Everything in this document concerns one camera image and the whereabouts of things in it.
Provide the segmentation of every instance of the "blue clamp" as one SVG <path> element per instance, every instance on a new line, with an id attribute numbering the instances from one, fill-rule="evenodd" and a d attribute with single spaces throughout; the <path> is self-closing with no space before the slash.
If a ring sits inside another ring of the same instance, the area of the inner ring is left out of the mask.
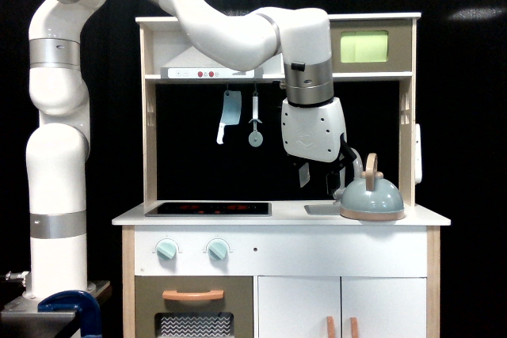
<path id="1" fill-rule="evenodd" d="M 82 338 L 102 338 L 101 307 L 85 291 L 64 291 L 53 294 L 39 303 L 39 312 L 75 310 L 79 314 Z"/>

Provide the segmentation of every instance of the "knob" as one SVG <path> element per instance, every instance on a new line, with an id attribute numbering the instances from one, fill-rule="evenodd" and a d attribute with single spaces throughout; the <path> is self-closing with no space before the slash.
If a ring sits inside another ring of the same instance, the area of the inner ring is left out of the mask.
<path id="1" fill-rule="evenodd" d="M 162 260 L 171 260 L 177 252 L 177 245 L 170 239 L 162 239 L 157 244 L 157 255 Z"/>
<path id="2" fill-rule="evenodd" d="M 223 239 L 213 239 L 208 244 L 208 255 L 213 260 L 222 260 L 227 256 L 229 246 Z"/>

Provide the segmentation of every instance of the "cooktop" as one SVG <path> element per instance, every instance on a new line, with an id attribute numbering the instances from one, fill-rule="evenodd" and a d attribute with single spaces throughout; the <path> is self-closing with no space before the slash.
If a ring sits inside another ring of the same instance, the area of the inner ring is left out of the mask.
<path id="1" fill-rule="evenodd" d="M 252 217 L 270 216 L 271 203 L 268 202 L 164 202 L 148 211 L 146 217 L 178 216 L 227 216 Z"/>

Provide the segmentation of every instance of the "kettle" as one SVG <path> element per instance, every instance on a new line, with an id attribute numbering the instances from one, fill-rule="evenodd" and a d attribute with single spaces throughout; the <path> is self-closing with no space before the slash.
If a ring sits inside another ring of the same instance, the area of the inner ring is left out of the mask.
<path id="1" fill-rule="evenodd" d="M 364 221 L 395 221 L 405 216 L 398 188 L 377 171 L 377 154 L 369 154 L 366 170 L 347 186 L 341 197 L 340 214 Z"/>

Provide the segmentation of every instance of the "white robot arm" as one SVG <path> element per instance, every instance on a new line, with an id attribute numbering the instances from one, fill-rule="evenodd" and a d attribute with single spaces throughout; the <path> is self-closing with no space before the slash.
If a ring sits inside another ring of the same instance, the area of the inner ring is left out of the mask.
<path id="1" fill-rule="evenodd" d="M 46 0 L 30 25 L 30 96 L 40 110 L 40 128 L 26 152 L 36 298 L 87 289 L 84 163 L 90 111 L 79 36 L 104 1 Z M 192 44 L 226 67 L 252 70 L 283 53 L 286 151 L 326 162 L 337 158 L 345 123 L 334 98 L 330 23 L 323 10 L 264 8 L 227 17 L 204 0 L 149 1 L 177 17 Z"/>
<path id="2" fill-rule="evenodd" d="M 282 52 L 290 103 L 333 97 L 330 24 L 321 9 L 264 8 L 227 17 L 204 0 L 149 1 L 177 17 L 192 44 L 226 67 L 252 70 Z"/>

